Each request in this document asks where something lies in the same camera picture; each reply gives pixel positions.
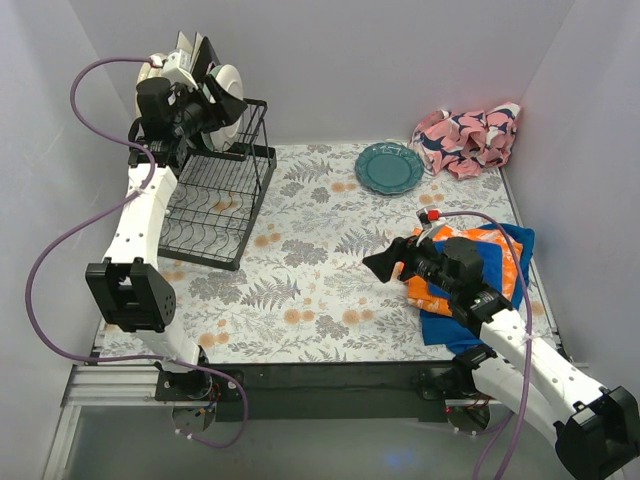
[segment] black base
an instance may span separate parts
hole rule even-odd
[[[234,376],[249,397],[252,420],[330,418],[417,418],[446,421],[444,398],[459,396],[434,382],[451,371],[447,361],[210,365]],[[161,372],[158,401],[191,401],[165,388]],[[242,402],[226,381],[216,421],[239,421]]]

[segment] white plate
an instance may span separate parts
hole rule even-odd
[[[212,74],[215,76],[216,81],[227,92],[240,100],[244,100],[244,92],[242,89],[242,79],[240,73],[233,65],[224,65],[219,70],[214,68]],[[231,148],[238,138],[240,132],[240,123],[242,117],[238,119],[236,123],[228,127],[222,127],[220,130],[211,132],[210,134],[202,134],[202,139],[207,147],[210,144],[215,147],[216,150],[226,151]]]

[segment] green ceramic plate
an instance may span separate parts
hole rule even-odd
[[[398,143],[376,143],[356,160],[356,177],[383,195],[404,193],[415,187],[424,173],[422,159]]]

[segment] pink fabric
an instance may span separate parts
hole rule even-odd
[[[476,177],[483,168],[500,167],[509,160],[520,110],[515,103],[488,113],[436,110],[415,128],[409,148],[434,175],[449,170],[458,180]]]

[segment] floral pattern surface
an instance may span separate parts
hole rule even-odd
[[[177,295],[174,322],[212,363],[446,360],[444,345],[425,346],[419,311],[397,280],[384,285],[362,265],[396,236],[419,226],[420,207],[477,210],[515,223],[500,173],[463,182],[423,177],[414,190],[381,196],[362,187],[354,163],[364,144],[277,148],[278,168],[237,272],[159,259]],[[481,224],[450,219],[453,227]],[[551,327],[532,278],[538,335]],[[146,353],[117,327],[104,333],[102,356]]]

